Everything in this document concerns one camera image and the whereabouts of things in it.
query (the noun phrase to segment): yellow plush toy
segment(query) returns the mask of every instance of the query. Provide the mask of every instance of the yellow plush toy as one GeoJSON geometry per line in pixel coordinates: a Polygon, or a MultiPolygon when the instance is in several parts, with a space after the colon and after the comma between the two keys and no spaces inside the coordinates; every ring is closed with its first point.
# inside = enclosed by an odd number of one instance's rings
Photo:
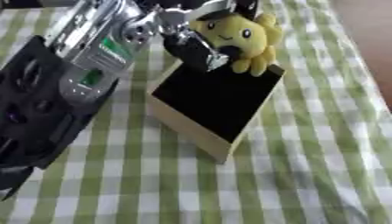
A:
{"type": "Polygon", "coordinates": [[[274,45],[283,36],[276,18],[263,13],[251,21],[239,14],[217,20],[195,21],[191,27],[205,36],[216,48],[236,46],[241,50],[240,58],[232,65],[238,74],[247,72],[260,76],[276,59],[274,45]]]}

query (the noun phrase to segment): plush toy face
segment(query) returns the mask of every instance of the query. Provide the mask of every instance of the plush toy face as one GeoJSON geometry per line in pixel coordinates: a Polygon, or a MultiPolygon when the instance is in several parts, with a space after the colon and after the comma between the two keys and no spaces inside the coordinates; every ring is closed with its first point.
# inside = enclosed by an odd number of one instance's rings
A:
{"type": "Polygon", "coordinates": [[[193,28],[202,33],[216,48],[236,46],[243,57],[253,58],[267,46],[267,35],[262,26],[234,14],[220,20],[196,22],[193,28]]]}
{"type": "Polygon", "coordinates": [[[255,21],[233,14],[219,20],[195,21],[191,28],[201,33],[215,48],[236,46],[241,55],[232,65],[235,73],[250,73],[259,76],[276,58],[274,45],[283,36],[277,19],[263,13],[255,21]]]}

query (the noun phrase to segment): wooden box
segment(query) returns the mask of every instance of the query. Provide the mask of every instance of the wooden box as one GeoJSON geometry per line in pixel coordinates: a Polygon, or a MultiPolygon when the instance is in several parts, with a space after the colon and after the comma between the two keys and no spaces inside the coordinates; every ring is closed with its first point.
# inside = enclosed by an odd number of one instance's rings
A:
{"type": "Polygon", "coordinates": [[[157,119],[223,164],[283,75],[275,65],[260,77],[229,66],[198,73],[178,60],[149,87],[147,102],[157,119]]]}

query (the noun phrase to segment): robotic hand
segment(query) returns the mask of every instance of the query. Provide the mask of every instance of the robotic hand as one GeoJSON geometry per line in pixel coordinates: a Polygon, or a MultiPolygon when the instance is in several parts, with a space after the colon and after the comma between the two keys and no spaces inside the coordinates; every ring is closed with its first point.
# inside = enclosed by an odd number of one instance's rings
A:
{"type": "Polygon", "coordinates": [[[253,18],[257,1],[80,0],[0,70],[0,199],[72,143],[153,37],[189,66],[213,70],[229,56],[188,22],[234,11],[253,18]]]}

